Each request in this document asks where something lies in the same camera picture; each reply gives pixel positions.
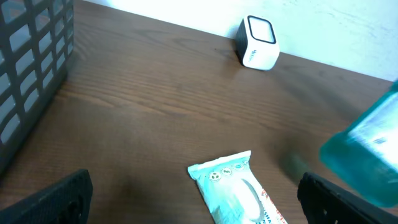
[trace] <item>black object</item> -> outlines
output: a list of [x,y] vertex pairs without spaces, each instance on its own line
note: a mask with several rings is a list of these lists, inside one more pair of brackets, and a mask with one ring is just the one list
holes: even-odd
[[85,224],[92,195],[88,171],[79,170],[0,211],[0,223]]
[[311,172],[304,173],[297,197],[308,224],[398,223],[398,217]]
[[0,0],[0,174],[65,79],[72,50],[73,0]]

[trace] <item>white wall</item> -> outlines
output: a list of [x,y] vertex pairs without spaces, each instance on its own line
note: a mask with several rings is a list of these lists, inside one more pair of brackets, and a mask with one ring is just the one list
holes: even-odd
[[233,38],[246,14],[274,26],[280,49],[386,80],[398,78],[396,0],[86,0]]

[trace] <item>light blue packaging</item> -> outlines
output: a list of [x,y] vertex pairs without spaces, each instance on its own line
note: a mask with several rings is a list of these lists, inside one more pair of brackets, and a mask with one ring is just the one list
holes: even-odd
[[251,151],[188,167],[216,224],[287,224],[253,176]]

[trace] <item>wood grain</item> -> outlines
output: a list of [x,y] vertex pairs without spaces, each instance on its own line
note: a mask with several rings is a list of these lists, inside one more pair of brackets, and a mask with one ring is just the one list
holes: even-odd
[[0,208],[86,168],[89,223],[212,223],[187,167],[252,150],[277,208],[306,223],[283,155],[346,187],[318,149],[391,85],[286,54],[252,70],[227,38],[88,2],[74,9],[68,79],[1,180]]

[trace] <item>translucent blue bottle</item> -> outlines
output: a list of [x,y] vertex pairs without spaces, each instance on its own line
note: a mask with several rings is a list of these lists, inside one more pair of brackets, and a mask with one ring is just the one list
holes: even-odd
[[347,130],[320,149],[320,159],[366,200],[398,203],[398,82]]

